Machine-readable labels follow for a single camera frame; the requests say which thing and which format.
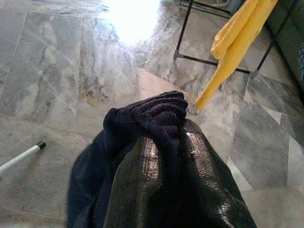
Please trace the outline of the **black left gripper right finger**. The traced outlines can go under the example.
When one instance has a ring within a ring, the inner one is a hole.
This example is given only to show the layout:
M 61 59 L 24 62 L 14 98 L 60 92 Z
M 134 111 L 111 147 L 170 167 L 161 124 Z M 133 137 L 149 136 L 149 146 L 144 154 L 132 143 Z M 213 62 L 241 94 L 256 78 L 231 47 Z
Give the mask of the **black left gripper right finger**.
M 202 130 L 187 119 L 180 126 L 183 204 L 181 228 L 255 228 L 229 167 Z

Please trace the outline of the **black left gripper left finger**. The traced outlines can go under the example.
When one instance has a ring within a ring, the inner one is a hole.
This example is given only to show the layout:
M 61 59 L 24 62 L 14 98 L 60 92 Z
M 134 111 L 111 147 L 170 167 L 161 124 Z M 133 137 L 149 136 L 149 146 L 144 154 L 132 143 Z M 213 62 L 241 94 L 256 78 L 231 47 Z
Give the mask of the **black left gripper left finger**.
M 116 170 L 105 228 L 175 227 L 178 171 L 168 168 L 166 155 L 154 138 L 138 138 Z

